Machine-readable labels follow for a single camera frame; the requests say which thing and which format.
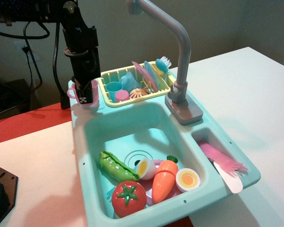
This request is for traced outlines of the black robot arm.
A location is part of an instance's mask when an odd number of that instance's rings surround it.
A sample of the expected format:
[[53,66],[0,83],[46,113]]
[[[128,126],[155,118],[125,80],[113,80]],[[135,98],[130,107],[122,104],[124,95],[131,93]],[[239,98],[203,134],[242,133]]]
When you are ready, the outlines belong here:
[[0,22],[56,23],[62,25],[66,41],[64,54],[70,58],[75,94],[81,105],[97,101],[92,80],[100,77],[98,37],[94,26],[88,27],[76,0],[0,0]]

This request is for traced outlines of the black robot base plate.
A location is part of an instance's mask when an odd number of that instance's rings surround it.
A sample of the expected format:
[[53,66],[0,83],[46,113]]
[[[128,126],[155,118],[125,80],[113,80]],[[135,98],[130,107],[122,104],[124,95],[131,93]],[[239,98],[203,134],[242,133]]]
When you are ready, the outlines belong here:
[[0,223],[15,207],[18,177],[0,167]]

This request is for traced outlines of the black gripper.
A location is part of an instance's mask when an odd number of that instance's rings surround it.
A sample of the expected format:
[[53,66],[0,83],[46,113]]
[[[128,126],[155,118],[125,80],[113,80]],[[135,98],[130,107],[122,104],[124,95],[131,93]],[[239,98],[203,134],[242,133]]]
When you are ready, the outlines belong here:
[[68,48],[64,54],[70,58],[75,78],[75,91],[79,104],[92,104],[93,93],[91,81],[101,76],[98,48],[81,53],[71,52]]

